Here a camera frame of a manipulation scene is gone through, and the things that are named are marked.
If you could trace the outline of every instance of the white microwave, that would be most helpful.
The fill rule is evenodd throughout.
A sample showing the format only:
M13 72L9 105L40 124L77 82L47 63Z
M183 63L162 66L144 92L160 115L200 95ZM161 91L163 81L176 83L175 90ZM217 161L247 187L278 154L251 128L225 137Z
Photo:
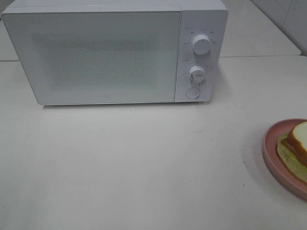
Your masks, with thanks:
M227 17L219 0L16 0L2 13L44 105L208 101Z

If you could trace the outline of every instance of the sandwich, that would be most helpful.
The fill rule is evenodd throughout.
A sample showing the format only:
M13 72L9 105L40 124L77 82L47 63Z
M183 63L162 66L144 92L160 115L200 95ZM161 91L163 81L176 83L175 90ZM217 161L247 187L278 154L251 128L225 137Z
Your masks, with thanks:
M287 168L307 182L307 122L281 135L277 141L277 152Z

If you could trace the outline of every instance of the round button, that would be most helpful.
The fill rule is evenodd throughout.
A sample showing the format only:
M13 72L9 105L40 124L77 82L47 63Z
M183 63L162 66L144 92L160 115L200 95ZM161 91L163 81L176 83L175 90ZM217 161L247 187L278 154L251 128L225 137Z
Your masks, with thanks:
M201 66L193 66L189 70L189 80L193 83L200 83L206 78L206 72Z
M186 96L190 99L196 99L200 96L201 91L197 88L190 88L186 92Z
M208 35L200 34L192 40L192 45L195 54L204 55L211 49L211 39Z

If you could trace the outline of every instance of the table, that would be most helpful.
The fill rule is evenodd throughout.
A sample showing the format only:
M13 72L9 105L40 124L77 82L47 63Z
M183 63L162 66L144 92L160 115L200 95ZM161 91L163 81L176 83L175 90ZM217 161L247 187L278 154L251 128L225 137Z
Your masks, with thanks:
M300 55L250 0L223 0L229 10L221 57Z
M0 69L0 229L306 229L261 144L306 118L307 57L221 58L209 103L43 107Z

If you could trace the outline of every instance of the microwave control panel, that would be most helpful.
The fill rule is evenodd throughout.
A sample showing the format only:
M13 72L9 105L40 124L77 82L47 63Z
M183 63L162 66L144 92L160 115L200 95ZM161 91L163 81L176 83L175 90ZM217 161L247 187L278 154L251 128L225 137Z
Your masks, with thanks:
M227 10L182 11L175 102L210 100L227 17Z

